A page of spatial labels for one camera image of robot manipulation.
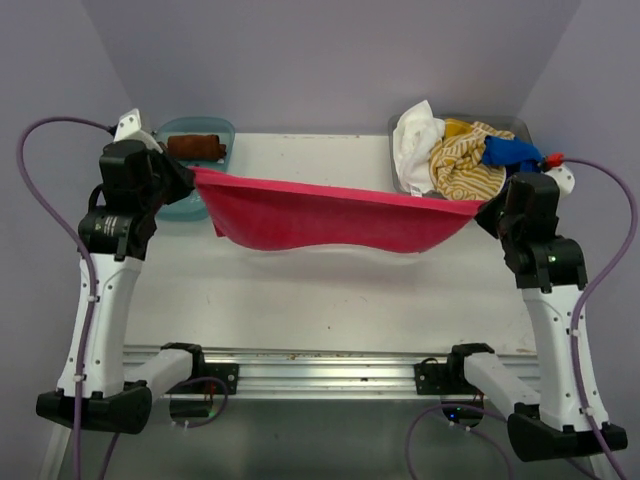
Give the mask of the teal translucent plastic bin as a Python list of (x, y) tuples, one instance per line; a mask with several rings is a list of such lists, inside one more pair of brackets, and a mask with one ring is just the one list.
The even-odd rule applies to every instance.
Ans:
[[(235, 128), (222, 118), (181, 117), (161, 126), (155, 138), (181, 165), (225, 173), (231, 163)], [(206, 207), (196, 190), (187, 198), (162, 207), (158, 213), (159, 219), (174, 222), (200, 221), (206, 217)]]

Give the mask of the brown microfiber towel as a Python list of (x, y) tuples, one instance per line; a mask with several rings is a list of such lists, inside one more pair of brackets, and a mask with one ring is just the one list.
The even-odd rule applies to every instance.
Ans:
[(218, 135), (174, 135), (167, 140), (169, 153), (178, 159), (218, 161), (226, 157), (227, 147)]

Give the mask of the pink towel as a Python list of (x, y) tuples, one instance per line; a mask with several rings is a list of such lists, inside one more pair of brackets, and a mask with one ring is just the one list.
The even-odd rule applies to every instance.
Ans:
[(476, 215), (478, 201), (238, 177), (197, 168), (195, 186), (215, 232), (248, 249), (355, 245), (421, 253)]

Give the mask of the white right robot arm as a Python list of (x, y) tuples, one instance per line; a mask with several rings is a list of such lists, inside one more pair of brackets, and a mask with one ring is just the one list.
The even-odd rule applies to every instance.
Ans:
[(517, 173), (476, 221), (498, 239), (532, 323), (540, 386), (511, 373), (486, 344), (451, 349), (445, 379), (451, 389), (473, 387), (505, 417), (511, 446), (524, 462), (587, 457), (627, 447), (599, 397), (582, 325), (588, 285), (580, 245), (557, 234), (560, 189), (543, 173)]

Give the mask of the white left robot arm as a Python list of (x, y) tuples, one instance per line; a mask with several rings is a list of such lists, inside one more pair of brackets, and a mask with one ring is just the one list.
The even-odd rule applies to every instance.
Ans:
[(38, 416), (68, 428), (138, 434), (152, 406), (177, 385), (201, 390), (208, 379), (202, 348), (168, 343), (125, 371), (123, 348), (131, 299), (156, 231), (156, 215), (188, 197), (194, 174), (154, 138), (140, 111), (122, 115), (99, 158), (101, 182), (75, 230), (81, 287), (69, 353)]

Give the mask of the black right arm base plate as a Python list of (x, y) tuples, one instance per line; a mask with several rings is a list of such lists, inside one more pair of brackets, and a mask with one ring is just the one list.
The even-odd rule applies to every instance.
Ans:
[(478, 390), (456, 379), (446, 364), (420, 362), (413, 365), (415, 391), (421, 396), (474, 396)]

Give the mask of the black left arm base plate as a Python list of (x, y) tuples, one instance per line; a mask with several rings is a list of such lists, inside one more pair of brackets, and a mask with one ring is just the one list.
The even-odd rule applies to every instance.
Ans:
[(169, 394), (222, 394), (224, 384), (229, 395), (237, 393), (240, 366), (237, 363), (206, 363), (203, 369), (168, 391)]

